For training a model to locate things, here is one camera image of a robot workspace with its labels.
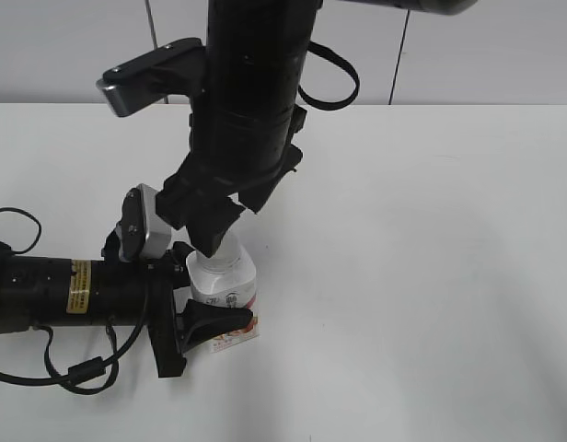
black mount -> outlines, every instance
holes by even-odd
[[[190,119],[193,137],[196,100],[202,105],[207,101],[203,88],[205,73],[202,42],[183,39],[106,71],[98,87],[121,117],[167,95],[188,97],[193,108]],[[301,161],[302,153],[291,142],[294,134],[304,127],[306,115],[304,109],[294,105],[283,154],[274,166],[261,172],[233,173],[192,149],[156,197],[157,214],[176,229],[186,227],[195,249],[213,255],[245,208],[258,213],[279,181]],[[229,198],[235,193],[244,206]]]

white surface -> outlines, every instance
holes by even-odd
[[[567,0],[479,0],[413,14],[397,104],[567,103]]]
[[[181,161],[187,113],[0,105],[0,205],[40,218],[36,254],[97,258],[125,191]],[[0,385],[0,442],[567,441],[567,107],[311,111],[296,141],[237,225],[261,337],[158,380],[143,336],[96,398]],[[105,341],[58,331],[54,362]],[[43,376],[44,343],[0,337],[0,369]]]

black strap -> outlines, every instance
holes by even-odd
[[[8,248],[8,250],[6,250],[6,249],[1,248],[0,249],[0,255],[5,255],[5,256],[23,255],[25,253],[28,253],[32,249],[34,249],[36,247],[36,244],[38,244],[38,241],[41,239],[41,235],[42,235],[42,224],[36,218],[36,216],[31,214],[30,212],[26,212],[25,210],[18,209],[16,207],[1,207],[0,208],[0,214],[3,214],[3,213],[19,214],[19,215],[25,216],[26,218],[31,219],[32,221],[34,221],[34,223],[36,223],[36,227],[38,228],[38,232],[36,233],[36,238],[34,239],[34,241],[26,249],[24,249],[24,250],[11,250],[10,248]]]
[[[299,88],[298,92],[300,93],[300,97],[312,106],[313,108],[320,109],[321,111],[338,111],[339,109],[346,108],[351,103],[355,101],[357,96],[359,95],[359,88],[361,86],[361,82],[359,80],[359,74],[353,67],[351,63],[347,60],[342,58],[338,55],[335,51],[326,46],[322,46],[321,44],[315,43],[313,41],[310,42],[308,45],[308,51],[314,53],[316,56],[320,58],[324,58],[328,62],[333,63],[334,65],[340,67],[343,71],[345,71],[355,82],[355,89],[353,93],[346,99],[342,99],[341,101],[322,101],[320,99],[315,99],[310,97],[302,87]]]
[[[52,344],[52,339],[54,338],[54,331],[52,331],[51,327],[46,327],[46,326],[40,326],[37,328],[39,330],[43,330],[47,332],[49,336],[48,343],[46,344],[46,349],[44,350],[44,366],[46,367],[46,371],[48,371],[48,374],[51,376],[51,378],[58,378],[61,376],[61,374],[56,370],[56,368],[54,368],[54,365],[52,364],[51,361],[51,344]],[[106,326],[106,333],[108,334],[108,338],[110,339],[111,349],[115,354],[118,352],[118,339],[116,338],[116,332],[114,331],[111,324],[108,324]],[[118,378],[119,372],[120,372],[120,364],[118,363],[118,361],[115,361],[111,365],[111,372],[110,375],[108,376],[108,379],[101,387],[97,387],[94,389],[83,389],[81,387],[77,387],[76,385],[73,385],[70,382],[64,382],[59,385],[63,387],[65,390],[70,391],[74,394],[91,396],[94,394],[101,393],[103,390],[107,390],[109,387],[114,385],[116,379]]]

yellow label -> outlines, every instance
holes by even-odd
[[[66,312],[72,315],[85,315],[89,306],[91,288],[91,261],[71,261],[71,284]]]

plastic bottle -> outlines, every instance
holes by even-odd
[[[226,232],[213,257],[191,253],[186,265],[193,299],[225,308],[251,308],[257,295],[257,269],[232,232]]]

